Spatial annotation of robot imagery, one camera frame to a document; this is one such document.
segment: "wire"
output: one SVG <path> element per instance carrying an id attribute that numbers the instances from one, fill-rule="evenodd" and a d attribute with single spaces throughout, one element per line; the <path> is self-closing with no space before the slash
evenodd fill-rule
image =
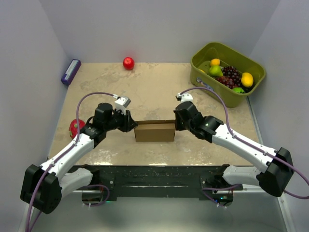
<path id="1" fill-rule="evenodd" d="M 112 96 L 114 97 L 115 95 L 114 94 L 111 94 L 111 93 L 106 93 L 106 92 L 93 92 L 93 93 L 88 93 L 86 94 L 85 96 L 82 97 L 82 99 L 80 99 L 80 101 L 78 102 L 77 104 L 77 108 L 76 108 L 76 122 L 77 122 L 77 136 L 76 136 L 76 139 L 75 139 L 75 144 L 78 143 L 78 140 L 79 140 L 79 136 L 80 136 L 80 125 L 79 125 L 79 118 L 78 118 L 78 112 L 79 112 L 79 107 L 82 103 L 82 101 L 86 98 L 86 97 L 89 97 L 91 95 L 94 95 L 94 94 L 105 94 L 105 95 L 109 95 L 109 96 Z M 72 146 L 70 146 L 67 150 L 65 150 L 60 156 L 58 156 L 58 158 L 56 158 L 54 160 L 54 164 L 57 163 L 62 157 L 64 157 L 67 153 L 69 153 L 73 147 L 75 147 L 75 144 L 72 144 Z M 27 218 L 26 218 L 26 229 L 25 231 L 26 232 L 31 232 L 30 230 L 30 218 L 31 218 L 31 211 L 32 211 L 32 207 L 33 207 L 33 203 L 34 203 L 34 199 L 35 199 L 35 196 L 39 190 L 39 187 L 42 183 L 42 181 L 44 180 L 45 176 L 48 174 L 48 171 L 53 167 L 54 164 L 50 164 L 47 169 L 44 171 L 44 173 L 42 174 L 42 176 L 40 177 L 34 191 L 33 191 L 33 194 L 31 196 L 31 200 L 29 202 L 29 208 L 28 208 L 28 212 L 27 212 Z"/>
<path id="2" fill-rule="evenodd" d="M 218 99 L 220 100 L 220 102 L 222 103 L 223 108 L 224 108 L 224 111 L 225 111 L 225 119 L 226 119 L 226 126 L 227 126 L 227 129 L 228 129 L 228 131 L 230 132 L 230 134 L 233 136 L 233 138 L 236 138 L 238 141 L 244 143 L 245 145 L 248 145 L 248 146 L 252 147 L 253 149 L 255 149 L 255 150 L 257 150 L 257 151 L 260 151 L 260 152 L 266 154 L 267 156 L 271 157 L 272 159 L 275 159 L 275 160 L 277 160 L 277 161 L 283 163 L 284 165 L 286 165 L 287 167 L 289 167 L 290 169 L 292 169 L 294 172 L 296 172 L 297 174 L 299 174 L 300 177 L 303 178 L 304 181 L 305 181 L 305 182 L 308 184 L 308 186 L 309 186 L 309 180 L 308 180 L 308 179 L 305 177 L 305 175 L 304 175 L 303 173 L 301 173 L 297 168 L 295 168 L 294 166 L 292 166 L 292 165 L 290 165 L 289 163 L 285 162 L 284 160 L 282 160 L 282 159 L 280 159 L 280 158 L 278 158 L 278 157 L 275 157 L 275 156 L 269 154 L 268 152 L 264 151 L 263 149 L 261 149 L 261 148 L 259 148 L 259 147 L 256 147 L 255 145 L 250 144 L 250 143 L 248 143 L 247 141 L 245 141 L 245 140 L 243 140 L 243 139 L 237 137 L 237 135 L 235 135 L 235 134 L 233 133 L 233 131 L 232 131 L 230 125 L 229 125 L 229 121 L 228 121 L 227 107 L 226 107 L 226 105 L 224 104 L 222 98 L 221 98 L 216 92 L 214 92 L 214 91 L 211 90 L 211 89 L 205 88 L 205 87 L 193 87 L 193 88 L 189 88 L 189 89 L 186 89 L 186 90 L 182 91 L 180 94 L 182 95 L 183 93 L 188 92 L 188 91 L 193 90 L 193 89 L 203 89 L 203 90 L 207 90 L 207 91 L 209 91 L 209 92 L 211 92 L 211 93 L 213 93 L 214 95 L 217 96 L 217 98 L 218 98 Z M 290 193 L 289 191 L 286 191 L 286 190 L 285 190 L 284 192 L 285 192 L 286 194 L 288 194 L 288 195 L 290 195 L 290 196 L 292 196 L 292 197 L 298 198 L 298 199 L 309 199 L 309 196 L 299 196 L 299 195 L 295 195 L 295 194 Z"/>
<path id="3" fill-rule="evenodd" d="M 110 197 L 110 190 L 105 185 L 88 185 L 88 186 L 85 186 L 84 188 L 91 188 L 91 187 L 102 187 L 102 188 L 106 189 L 107 197 L 105 198 L 105 200 L 103 200 L 103 201 L 101 201 L 101 202 L 99 202 L 97 204 L 86 204 L 86 205 L 89 205 L 90 207 L 92 207 L 92 206 L 99 206 L 99 205 L 104 204 L 108 200 L 108 198 Z"/>
<path id="4" fill-rule="evenodd" d="M 202 192 L 209 200 L 211 200 L 212 202 L 214 202 L 218 206 L 225 207 L 224 205 L 220 204 L 219 202 L 216 202 L 214 198 L 212 198 L 210 195 L 208 195 L 204 191 L 207 191 L 207 190 L 211 190 L 211 191 L 225 191 L 225 190 L 234 189 L 234 188 L 239 187 L 239 186 L 241 186 L 241 184 L 232 185 L 232 186 L 227 187 L 227 188 L 202 188 Z"/>

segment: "yellow lemon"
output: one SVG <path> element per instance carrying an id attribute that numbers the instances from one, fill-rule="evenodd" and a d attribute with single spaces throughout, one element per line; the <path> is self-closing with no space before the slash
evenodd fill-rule
<path id="1" fill-rule="evenodd" d="M 219 59 L 212 59 L 211 60 L 211 66 L 212 65 L 220 65 L 220 60 Z"/>
<path id="2" fill-rule="evenodd" d="M 241 83 L 243 86 L 250 88 L 253 85 L 253 76 L 248 72 L 244 72 L 241 77 Z"/>

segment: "label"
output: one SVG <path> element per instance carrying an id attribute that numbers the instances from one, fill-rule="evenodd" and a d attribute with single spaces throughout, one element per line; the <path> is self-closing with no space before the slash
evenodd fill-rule
<path id="1" fill-rule="evenodd" d="M 70 74 L 67 74 L 66 77 L 64 78 L 65 80 L 68 80 L 70 77 Z"/>
<path id="2" fill-rule="evenodd" d="M 198 77 L 198 78 L 197 78 L 197 82 L 200 83 L 203 87 L 205 87 L 205 88 L 210 89 L 210 90 L 213 91 L 213 88 L 210 87 L 209 85 L 205 84 L 205 83 L 201 80 L 201 78 Z"/>
<path id="3" fill-rule="evenodd" d="M 70 66 L 68 67 L 66 74 L 68 74 L 69 76 L 71 75 L 73 69 L 75 68 L 76 64 L 78 63 L 78 60 L 73 60 L 70 64 Z"/>

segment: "red apple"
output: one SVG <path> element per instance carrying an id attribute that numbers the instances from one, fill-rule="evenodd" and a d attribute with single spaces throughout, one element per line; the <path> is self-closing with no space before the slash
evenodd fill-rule
<path id="1" fill-rule="evenodd" d="M 80 120 L 79 119 L 79 128 L 83 128 L 85 125 L 85 122 Z M 77 120 L 74 119 L 71 123 L 70 123 L 70 127 L 69 127 L 69 131 L 70 131 L 70 137 L 71 139 L 74 139 L 75 136 L 77 135 L 78 133 L 78 130 L 77 130 Z"/>
<path id="2" fill-rule="evenodd" d="M 124 59 L 123 66 L 125 69 L 132 70 L 134 68 L 134 64 L 134 59 L 132 59 L 131 57 L 126 57 Z"/>

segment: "white wall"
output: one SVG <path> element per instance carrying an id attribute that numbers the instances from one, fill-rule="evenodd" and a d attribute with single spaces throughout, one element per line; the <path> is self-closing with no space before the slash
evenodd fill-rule
<path id="1" fill-rule="evenodd" d="M 40 0 L 70 58 L 189 62 L 210 41 L 249 55 L 280 0 Z"/>
<path id="2" fill-rule="evenodd" d="M 251 97 L 263 141 L 289 149 L 294 165 L 309 176 L 309 1 L 281 0 L 251 57 L 267 77 Z M 296 174 L 288 190 L 308 196 Z M 297 231 L 308 231 L 308 200 L 288 198 Z"/>
<path id="3" fill-rule="evenodd" d="M 0 231 L 18 230 L 24 173 L 48 156 L 68 64 L 37 0 L 0 1 Z"/>

